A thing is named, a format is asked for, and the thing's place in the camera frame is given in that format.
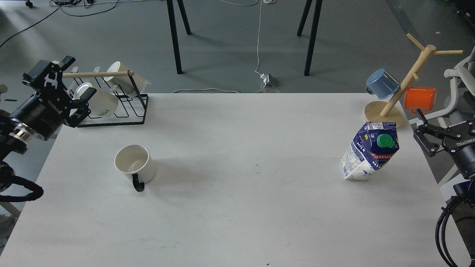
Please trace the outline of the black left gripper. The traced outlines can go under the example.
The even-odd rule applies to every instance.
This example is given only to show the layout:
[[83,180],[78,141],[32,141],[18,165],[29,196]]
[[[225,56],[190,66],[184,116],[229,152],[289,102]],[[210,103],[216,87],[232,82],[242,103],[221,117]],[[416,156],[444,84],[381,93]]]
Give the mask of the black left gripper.
[[24,73],[22,83],[36,93],[10,114],[10,120],[28,126],[43,140],[49,139],[61,125],[77,127],[83,120],[81,112],[95,110],[97,89],[77,88],[74,100],[69,97],[62,75],[75,61],[73,56],[65,56],[61,61],[40,60]]

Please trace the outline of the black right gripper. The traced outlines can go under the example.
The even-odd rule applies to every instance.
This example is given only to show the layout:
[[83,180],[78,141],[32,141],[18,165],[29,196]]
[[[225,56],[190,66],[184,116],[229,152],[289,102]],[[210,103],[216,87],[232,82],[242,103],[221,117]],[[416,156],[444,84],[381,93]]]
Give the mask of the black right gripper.
[[475,135],[474,121],[442,128],[429,124],[421,109],[416,109],[417,128],[413,137],[426,156],[433,157],[445,151],[452,158],[463,178],[474,180],[475,176]]

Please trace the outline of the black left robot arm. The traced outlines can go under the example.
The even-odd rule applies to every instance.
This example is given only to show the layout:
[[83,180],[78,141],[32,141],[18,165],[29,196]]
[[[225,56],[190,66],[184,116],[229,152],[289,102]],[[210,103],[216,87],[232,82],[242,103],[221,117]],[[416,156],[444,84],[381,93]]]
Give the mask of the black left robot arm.
[[1,111],[1,185],[16,184],[29,190],[24,196],[2,195],[1,202],[35,201],[44,193],[35,182],[16,175],[5,162],[10,153],[25,154],[32,140],[47,141],[61,125],[78,127],[90,115],[88,102],[96,89],[88,88],[83,96],[74,100],[62,81],[64,71],[74,62],[72,56],[65,56],[61,61],[39,61],[22,77],[22,83],[35,93],[14,112]]

